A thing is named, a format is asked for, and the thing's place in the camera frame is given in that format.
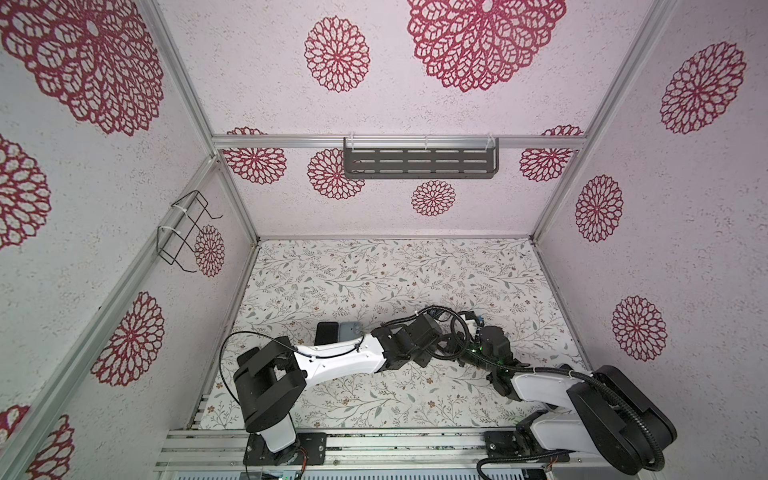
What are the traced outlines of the light blue phone case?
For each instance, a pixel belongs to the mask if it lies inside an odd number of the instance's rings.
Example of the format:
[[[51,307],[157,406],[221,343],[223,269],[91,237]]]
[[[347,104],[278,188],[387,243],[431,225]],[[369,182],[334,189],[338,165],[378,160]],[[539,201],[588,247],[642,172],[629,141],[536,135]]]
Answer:
[[[359,322],[341,322],[338,327],[338,341],[348,342],[357,340],[364,335],[363,326]]]

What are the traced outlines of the bare black phone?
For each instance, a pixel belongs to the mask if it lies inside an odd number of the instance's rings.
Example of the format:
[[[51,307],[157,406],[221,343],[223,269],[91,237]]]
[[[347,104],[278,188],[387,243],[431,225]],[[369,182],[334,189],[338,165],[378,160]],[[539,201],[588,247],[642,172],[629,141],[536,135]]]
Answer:
[[[319,322],[316,326],[314,345],[329,345],[339,341],[338,322]]]

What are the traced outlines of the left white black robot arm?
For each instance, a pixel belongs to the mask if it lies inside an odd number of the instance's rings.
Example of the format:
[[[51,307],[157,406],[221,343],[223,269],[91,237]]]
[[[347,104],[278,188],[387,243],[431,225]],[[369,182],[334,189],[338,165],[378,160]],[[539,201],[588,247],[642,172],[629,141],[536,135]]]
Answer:
[[[390,320],[362,336],[320,346],[295,346],[283,336],[237,358],[232,376],[245,430],[280,464],[300,449],[291,409],[314,385],[357,374],[424,368],[454,361],[470,348],[477,321],[431,306]]]

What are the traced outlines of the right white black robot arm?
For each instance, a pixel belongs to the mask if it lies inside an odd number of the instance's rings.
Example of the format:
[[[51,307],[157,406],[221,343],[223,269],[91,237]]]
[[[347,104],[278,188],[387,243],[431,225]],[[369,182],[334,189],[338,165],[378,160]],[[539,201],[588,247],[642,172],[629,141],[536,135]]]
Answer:
[[[481,478],[487,465],[553,462],[576,453],[598,454],[626,475],[664,469],[664,450],[677,431],[618,368],[581,373],[567,364],[530,366],[514,358],[499,327],[460,333],[454,344],[460,363],[485,370],[498,394],[545,406],[512,431],[487,435],[487,456],[476,466]]]

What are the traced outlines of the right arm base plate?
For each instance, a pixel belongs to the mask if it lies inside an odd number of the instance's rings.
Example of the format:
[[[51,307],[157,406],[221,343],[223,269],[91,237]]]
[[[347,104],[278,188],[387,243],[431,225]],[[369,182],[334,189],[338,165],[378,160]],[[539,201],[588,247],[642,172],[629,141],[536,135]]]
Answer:
[[[492,459],[508,459],[515,462],[568,462],[567,450],[548,450],[542,447],[533,434],[525,430],[491,430],[483,433],[486,453]]]

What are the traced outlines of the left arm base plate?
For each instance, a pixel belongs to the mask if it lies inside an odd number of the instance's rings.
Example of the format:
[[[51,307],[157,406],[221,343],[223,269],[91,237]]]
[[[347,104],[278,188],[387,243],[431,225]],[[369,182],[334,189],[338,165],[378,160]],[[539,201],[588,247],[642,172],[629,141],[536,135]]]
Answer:
[[[251,434],[246,445],[243,465],[247,467],[323,465],[327,439],[326,433],[297,433],[296,441],[292,445],[278,453],[273,453],[260,435]]]

